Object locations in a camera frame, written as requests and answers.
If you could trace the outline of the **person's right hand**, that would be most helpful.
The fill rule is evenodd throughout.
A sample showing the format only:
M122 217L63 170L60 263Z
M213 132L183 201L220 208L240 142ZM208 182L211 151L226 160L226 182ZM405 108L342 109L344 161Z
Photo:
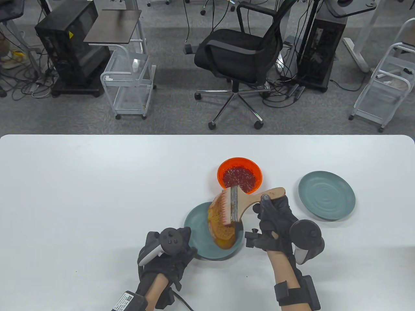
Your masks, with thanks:
M293 255L290 229L298 220L289 206L286 195L273 200L261 200L253 205L257 214L261 234L254 238L253 232L246 232L246 247L264 251L279 251L286 256Z

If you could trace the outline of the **person's left hand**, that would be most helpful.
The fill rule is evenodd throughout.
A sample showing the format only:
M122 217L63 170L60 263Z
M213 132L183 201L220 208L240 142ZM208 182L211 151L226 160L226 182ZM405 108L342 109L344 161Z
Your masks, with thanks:
M144 295L161 274L167 287L182 289L185 268L196 257L197 248L191 247L191 228L166 228L161 233L149 232L137 260L139 271L138 293Z

